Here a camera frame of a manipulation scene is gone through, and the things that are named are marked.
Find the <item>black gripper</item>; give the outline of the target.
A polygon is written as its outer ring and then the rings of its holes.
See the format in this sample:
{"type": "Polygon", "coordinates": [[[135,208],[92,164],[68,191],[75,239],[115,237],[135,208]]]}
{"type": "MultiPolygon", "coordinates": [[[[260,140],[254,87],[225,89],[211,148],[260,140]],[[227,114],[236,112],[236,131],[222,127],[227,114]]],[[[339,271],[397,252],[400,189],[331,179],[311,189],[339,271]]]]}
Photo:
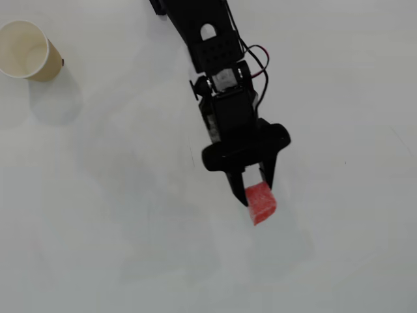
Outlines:
{"type": "MultiPolygon", "coordinates": [[[[255,127],[258,113],[258,94],[254,89],[237,87],[217,95],[207,95],[201,99],[199,109],[212,143],[228,142],[246,136],[255,127]]],[[[272,190],[277,154],[268,155],[259,163],[263,182],[272,190]]],[[[244,168],[227,171],[226,177],[235,198],[248,206],[242,174],[244,168]]]]}

